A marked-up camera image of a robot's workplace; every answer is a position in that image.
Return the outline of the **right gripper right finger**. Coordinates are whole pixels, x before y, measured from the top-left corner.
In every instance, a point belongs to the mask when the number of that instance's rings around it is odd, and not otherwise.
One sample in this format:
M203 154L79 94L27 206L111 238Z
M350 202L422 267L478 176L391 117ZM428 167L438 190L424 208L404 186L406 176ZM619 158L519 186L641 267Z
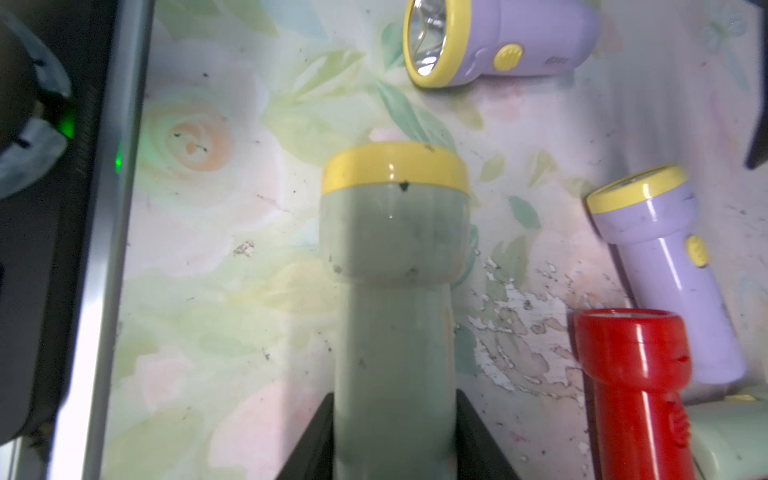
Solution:
M457 478L459 480L519 480L464 391L456 392Z

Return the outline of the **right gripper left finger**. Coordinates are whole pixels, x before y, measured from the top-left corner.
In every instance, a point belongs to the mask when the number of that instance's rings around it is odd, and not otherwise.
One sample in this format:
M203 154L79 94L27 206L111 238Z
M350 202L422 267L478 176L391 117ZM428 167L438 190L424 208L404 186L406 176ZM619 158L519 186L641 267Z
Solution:
M334 466L334 394L321 401L277 480L332 480Z

